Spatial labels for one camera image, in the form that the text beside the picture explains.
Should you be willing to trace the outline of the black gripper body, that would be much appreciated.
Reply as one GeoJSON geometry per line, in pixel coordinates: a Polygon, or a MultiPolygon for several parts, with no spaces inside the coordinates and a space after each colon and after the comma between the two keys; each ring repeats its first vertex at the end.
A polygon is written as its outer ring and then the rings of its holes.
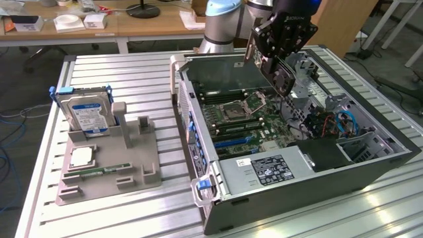
{"type": "Polygon", "coordinates": [[[310,16],[317,12],[320,0],[273,0],[272,14],[274,17],[270,26],[274,35],[280,35],[284,28],[289,26],[306,26],[310,16]]]}

